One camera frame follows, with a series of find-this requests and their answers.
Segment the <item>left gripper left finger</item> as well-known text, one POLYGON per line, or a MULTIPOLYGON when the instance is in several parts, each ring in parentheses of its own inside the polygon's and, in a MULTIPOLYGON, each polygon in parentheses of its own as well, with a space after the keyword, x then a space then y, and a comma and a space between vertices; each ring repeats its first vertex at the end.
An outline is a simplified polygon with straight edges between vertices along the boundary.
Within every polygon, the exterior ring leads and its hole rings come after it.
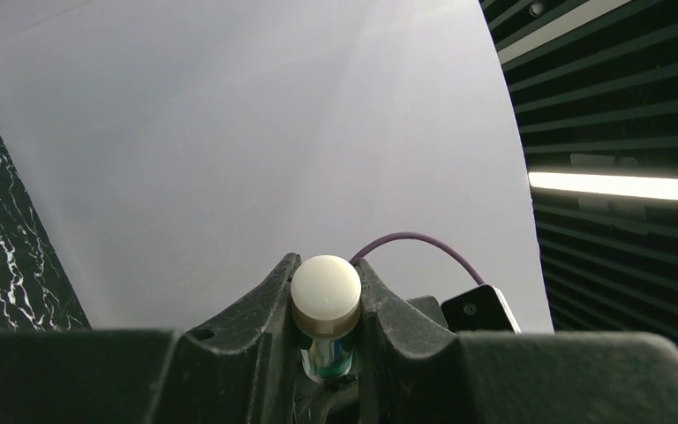
POLYGON ((292 422, 300 262, 187 331, 0 331, 0 423, 292 422))

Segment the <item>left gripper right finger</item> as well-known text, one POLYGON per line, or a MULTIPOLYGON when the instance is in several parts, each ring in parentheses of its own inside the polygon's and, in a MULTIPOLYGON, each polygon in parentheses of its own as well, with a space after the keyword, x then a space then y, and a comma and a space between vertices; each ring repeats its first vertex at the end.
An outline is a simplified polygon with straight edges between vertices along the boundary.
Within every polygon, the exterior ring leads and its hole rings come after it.
POLYGON ((356 271, 364 423, 678 423, 678 348, 663 337, 455 333, 367 261, 356 271))

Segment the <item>green glue stick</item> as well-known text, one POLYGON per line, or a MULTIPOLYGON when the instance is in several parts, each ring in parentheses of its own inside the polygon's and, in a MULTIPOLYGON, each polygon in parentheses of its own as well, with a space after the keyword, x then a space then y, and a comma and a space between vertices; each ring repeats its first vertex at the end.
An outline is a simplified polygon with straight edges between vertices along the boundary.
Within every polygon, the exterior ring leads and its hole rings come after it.
POLYGON ((361 292, 358 272, 338 256, 314 256, 293 275, 291 316, 300 331, 302 366, 311 380, 325 382, 350 372, 361 292))

